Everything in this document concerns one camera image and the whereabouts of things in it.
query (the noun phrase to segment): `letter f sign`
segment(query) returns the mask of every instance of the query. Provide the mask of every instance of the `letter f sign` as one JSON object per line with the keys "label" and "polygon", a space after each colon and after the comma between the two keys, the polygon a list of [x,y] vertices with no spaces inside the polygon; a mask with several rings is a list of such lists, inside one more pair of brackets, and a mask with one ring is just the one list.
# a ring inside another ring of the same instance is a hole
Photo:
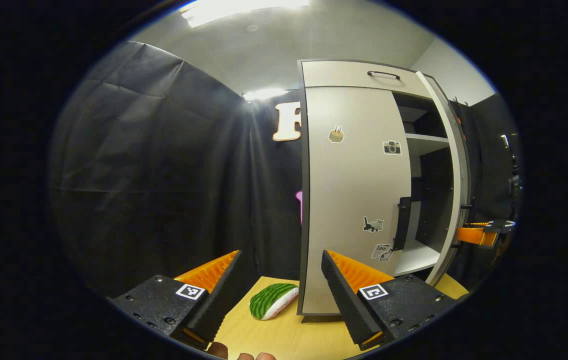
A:
{"label": "letter f sign", "polygon": [[273,140],[282,142],[299,139],[302,133],[295,130],[295,124],[302,126],[302,115],[295,112],[300,109],[300,101],[277,104],[275,109],[279,112],[279,120],[277,121],[277,132],[273,134]]}

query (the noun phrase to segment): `cabinet door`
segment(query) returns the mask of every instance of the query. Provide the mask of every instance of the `cabinet door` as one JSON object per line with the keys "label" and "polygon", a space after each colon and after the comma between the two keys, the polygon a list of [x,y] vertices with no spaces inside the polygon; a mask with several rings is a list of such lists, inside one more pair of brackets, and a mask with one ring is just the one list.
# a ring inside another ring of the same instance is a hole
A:
{"label": "cabinet door", "polygon": [[[298,312],[335,314],[339,310],[321,269],[323,250],[394,273],[401,250],[389,260],[373,255],[379,244],[393,246],[399,200],[411,196],[410,155],[391,91],[322,87],[305,88],[305,96],[302,194],[307,216]],[[385,149],[389,141],[399,143],[399,151]]]}

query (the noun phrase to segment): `ceiling light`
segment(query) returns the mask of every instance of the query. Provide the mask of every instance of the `ceiling light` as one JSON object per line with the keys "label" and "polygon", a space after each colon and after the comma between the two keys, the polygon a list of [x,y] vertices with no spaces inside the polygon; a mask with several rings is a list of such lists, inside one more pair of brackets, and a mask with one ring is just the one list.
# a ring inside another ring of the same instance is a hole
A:
{"label": "ceiling light", "polygon": [[307,7],[309,0],[195,0],[179,8],[191,28],[234,14],[268,8]]}
{"label": "ceiling light", "polygon": [[268,88],[268,89],[259,89],[257,91],[250,91],[245,94],[242,94],[242,96],[246,101],[264,100],[268,98],[273,98],[274,96],[284,95],[290,91],[291,90],[287,89]]}

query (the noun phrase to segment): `ceiling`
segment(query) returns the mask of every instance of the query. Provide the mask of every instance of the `ceiling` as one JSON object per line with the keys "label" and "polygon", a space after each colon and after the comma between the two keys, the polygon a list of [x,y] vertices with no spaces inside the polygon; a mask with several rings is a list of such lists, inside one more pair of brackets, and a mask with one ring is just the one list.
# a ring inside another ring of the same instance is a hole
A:
{"label": "ceiling", "polygon": [[401,12],[366,0],[309,0],[308,7],[253,10],[194,29],[174,11],[131,38],[177,55],[238,94],[297,89],[300,59],[410,68],[433,39]]}

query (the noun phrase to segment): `watermelon plush toy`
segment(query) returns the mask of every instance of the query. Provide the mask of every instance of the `watermelon plush toy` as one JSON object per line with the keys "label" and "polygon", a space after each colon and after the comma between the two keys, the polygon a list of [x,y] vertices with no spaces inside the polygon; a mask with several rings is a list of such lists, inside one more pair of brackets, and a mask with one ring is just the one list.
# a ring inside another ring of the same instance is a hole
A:
{"label": "watermelon plush toy", "polygon": [[295,284],[273,284],[250,298],[250,314],[267,321],[286,308],[296,297],[300,288]]}

